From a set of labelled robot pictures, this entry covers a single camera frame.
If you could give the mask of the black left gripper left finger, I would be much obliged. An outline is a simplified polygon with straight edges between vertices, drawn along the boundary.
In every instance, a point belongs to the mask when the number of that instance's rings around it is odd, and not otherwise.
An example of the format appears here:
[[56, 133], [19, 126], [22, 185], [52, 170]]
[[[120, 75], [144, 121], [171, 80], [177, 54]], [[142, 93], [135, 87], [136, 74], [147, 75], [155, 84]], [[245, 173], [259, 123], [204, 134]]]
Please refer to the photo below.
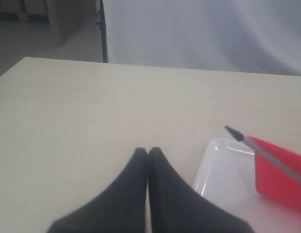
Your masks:
[[97, 197], [56, 220], [50, 233], [143, 233], [147, 152], [136, 148], [118, 177]]

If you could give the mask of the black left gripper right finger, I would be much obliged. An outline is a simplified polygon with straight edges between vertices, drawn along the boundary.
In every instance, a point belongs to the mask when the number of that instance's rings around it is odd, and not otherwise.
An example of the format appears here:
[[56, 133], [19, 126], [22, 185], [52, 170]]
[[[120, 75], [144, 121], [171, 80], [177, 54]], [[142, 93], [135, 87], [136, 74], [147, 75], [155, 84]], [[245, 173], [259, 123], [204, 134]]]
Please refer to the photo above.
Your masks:
[[251, 226], [196, 193], [160, 148], [148, 154], [148, 193], [154, 233], [252, 233]]

